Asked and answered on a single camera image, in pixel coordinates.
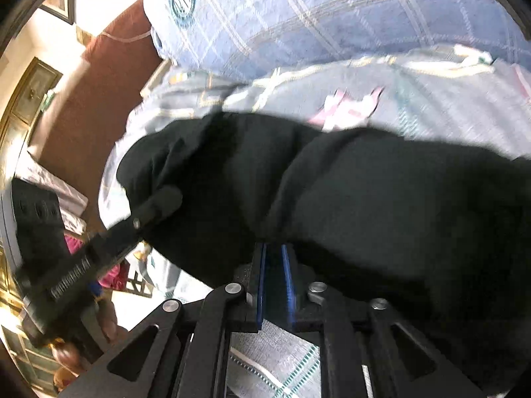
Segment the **person's left hand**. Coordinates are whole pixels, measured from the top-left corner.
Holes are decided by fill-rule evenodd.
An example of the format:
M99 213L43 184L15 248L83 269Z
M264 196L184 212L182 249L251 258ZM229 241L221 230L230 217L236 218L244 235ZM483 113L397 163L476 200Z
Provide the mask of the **person's left hand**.
M114 303L111 301L110 289L103 289L103 293L96 298L98 308L96 312L97 324L110 345L123 340L128 331L118 324ZM72 384L79 375L89 369L90 364L80 355L78 348L67 342L58 342L51 347L54 359L60 368L54 374L54 389L60 393Z

